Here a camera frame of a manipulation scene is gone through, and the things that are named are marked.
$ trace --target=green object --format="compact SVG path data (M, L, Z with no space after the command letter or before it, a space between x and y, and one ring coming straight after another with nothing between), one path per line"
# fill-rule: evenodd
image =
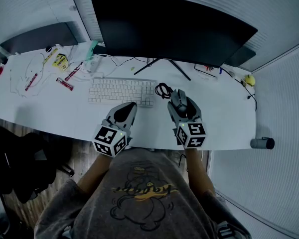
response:
M98 41L92 41L89 51L86 53L85 61L89 61L94 56L93 49L98 44Z

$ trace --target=t-shirt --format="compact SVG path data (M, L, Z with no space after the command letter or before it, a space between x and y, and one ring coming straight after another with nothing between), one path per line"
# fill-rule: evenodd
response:
M73 180L64 183L34 233L36 239L250 238L211 192L196 198L163 153L139 148L113 159L90 198Z

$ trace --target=keyboard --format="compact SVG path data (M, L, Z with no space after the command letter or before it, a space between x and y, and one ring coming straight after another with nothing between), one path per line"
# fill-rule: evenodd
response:
M153 80L135 79L92 79L89 103L123 104L135 102L138 106L154 107Z

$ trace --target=floor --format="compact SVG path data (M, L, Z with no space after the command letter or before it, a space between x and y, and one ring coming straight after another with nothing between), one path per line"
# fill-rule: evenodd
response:
M30 132L38 133L38 131L31 128L16 125L1 119L0 125L13 132L17 136L24 136ZM78 182L99 154L94 150L92 143L89 141L73 139L72 144L72 153L68 165L75 170L75 174L72 179L75 182ZM183 175L185 181L188 182L186 158L181 158L181 155L184 153L184 151L157 149L153 151L165 152L169 159L176 166L179 166L180 173ZM202 162L206 168L208 162L208 151L204 151L202 155ZM42 191L37 198L28 201L26 204L22 204L17 199L14 192L12 192L9 195L3 196L5 204L9 209L13 210L25 224L27 224L31 228L34 228L44 208L53 198L58 189L60 189L62 184L68 179L68 175L57 170L54 182L49 185L46 190Z

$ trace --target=monitor stand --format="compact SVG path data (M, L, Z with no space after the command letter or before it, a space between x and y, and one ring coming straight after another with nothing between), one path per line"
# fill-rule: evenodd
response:
M147 68L147 67L149 67L149 66L151 66L152 64L154 64L155 62L157 62L158 60L160 60L160 58L156 58L156 59L154 59L152 62L150 62L150 63L148 63L147 65L145 65L143 68L141 68L141 69L139 69L136 73L134 73L134 75L135 74L138 74L140 71L142 71L142 70L144 70L145 68ZM168 61L170 62L170 63L172 63L172 65L174 66L174 67L176 67L177 69L178 69L178 71L180 71L189 81L190 81L190 78L184 73L184 71L183 70L181 70L181 68L173 61L173 60L169 60L168 59Z

